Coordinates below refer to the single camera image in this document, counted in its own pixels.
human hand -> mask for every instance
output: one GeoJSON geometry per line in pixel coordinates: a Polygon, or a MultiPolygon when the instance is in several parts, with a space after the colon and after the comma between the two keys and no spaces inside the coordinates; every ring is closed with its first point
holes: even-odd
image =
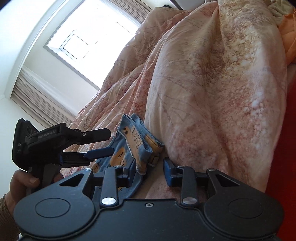
{"type": "MultiPolygon", "coordinates": [[[[63,178],[63,175],[59,172],[54,177],[54,182],[58,182],[63,178]]],[[[10,191],[5,195],[6,206],[12,216],[16,204],[26,196],[27,188],[37,188],[39,183],[39,179],[32,176],[32,174],[23,170],[15,171],[10,181],[10,191]]]]}

red surface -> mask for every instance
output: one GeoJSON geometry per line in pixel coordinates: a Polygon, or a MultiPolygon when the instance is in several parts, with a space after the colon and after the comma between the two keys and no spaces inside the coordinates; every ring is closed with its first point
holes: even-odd
{"type": "Polygon", "coordinates": [[[282,204],[285,218],[278,236],[296,240],[296,84],[287,97],[287,109],[274,152],[266,193],[282,204]]]}

ribbed cuff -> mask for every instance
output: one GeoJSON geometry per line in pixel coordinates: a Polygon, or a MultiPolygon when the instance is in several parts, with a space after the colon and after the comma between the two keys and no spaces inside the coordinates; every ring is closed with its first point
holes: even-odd
{"type": "Polygon", "coordinates": [[[5,202],[5,195],[0,199],[0,241],[18,240],[20,231],[15,224],[5,202]]]}

folded blue fabric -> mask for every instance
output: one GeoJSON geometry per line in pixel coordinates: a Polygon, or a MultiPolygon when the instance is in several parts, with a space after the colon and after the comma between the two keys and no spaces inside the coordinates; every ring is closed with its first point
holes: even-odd
{"type": "MultiPolygon", "coordinates": [[[[123,115],[116,134],[109,146],[114,148],[112,157],[97,159],[93,171],[104,172],[111,166],[136,165],[136,175],[131,187],[118,189],[119,201],[131,197],[139,188],[143,176],[147,173],[147,166],[155,166],[164,145],[157,140],[144,126],[140,118],[133,114],[131,117],[123,115]]],[[[96,187],[93,200],[98,202],[101,187],[96,187]]]]}

bedding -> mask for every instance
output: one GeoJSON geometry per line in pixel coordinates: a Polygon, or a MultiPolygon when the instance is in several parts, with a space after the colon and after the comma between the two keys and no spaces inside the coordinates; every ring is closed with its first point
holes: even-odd
{"type": "MultiPolygon", "coordinates": [[[[108,128],[114,136],[122,115],[136,113],[176,164],[217,168],[265,191],[287,85],[281,35],[264,1],[155,8],[70,128],[108,128]]],[[[159,161],[136,196],[178,198],[178,191],[167,187],[159,161]]]]}

